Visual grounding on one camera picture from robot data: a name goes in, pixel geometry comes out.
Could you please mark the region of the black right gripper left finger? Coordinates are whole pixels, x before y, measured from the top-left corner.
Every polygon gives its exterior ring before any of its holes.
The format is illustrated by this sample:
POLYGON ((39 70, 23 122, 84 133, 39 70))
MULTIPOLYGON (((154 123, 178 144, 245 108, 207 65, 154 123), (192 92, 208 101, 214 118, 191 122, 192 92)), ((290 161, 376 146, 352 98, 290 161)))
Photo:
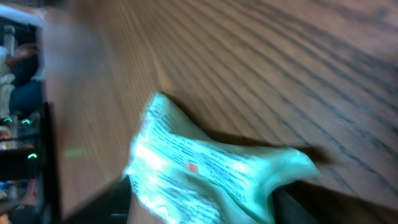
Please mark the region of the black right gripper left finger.
POLYGON ((121 179, 105 193, 79 212, 67 218, 65 224, 126 224, 131 204, 131 183, 121 179))

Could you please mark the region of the mint green wipes pack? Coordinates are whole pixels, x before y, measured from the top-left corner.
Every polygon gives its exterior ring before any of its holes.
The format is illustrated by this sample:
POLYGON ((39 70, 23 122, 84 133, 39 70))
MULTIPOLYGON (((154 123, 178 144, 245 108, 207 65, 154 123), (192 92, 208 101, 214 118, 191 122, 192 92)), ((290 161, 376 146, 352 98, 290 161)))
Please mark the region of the mint green wipes pack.
POLYGON ((130 152, 132 191, 167 223, 274 223, 273 191, 318 174, 291 147, 211 139, 162 93, 148 102, 130 152))

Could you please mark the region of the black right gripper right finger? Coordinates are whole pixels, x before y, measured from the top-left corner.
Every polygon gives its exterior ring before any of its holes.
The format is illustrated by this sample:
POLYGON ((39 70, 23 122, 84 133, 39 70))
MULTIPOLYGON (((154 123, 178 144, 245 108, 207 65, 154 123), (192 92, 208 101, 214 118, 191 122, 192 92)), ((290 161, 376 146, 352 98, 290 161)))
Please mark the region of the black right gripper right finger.
POLYGON ((319 224, 301 203, 282 187, 272 193, 276 224, 319 224))

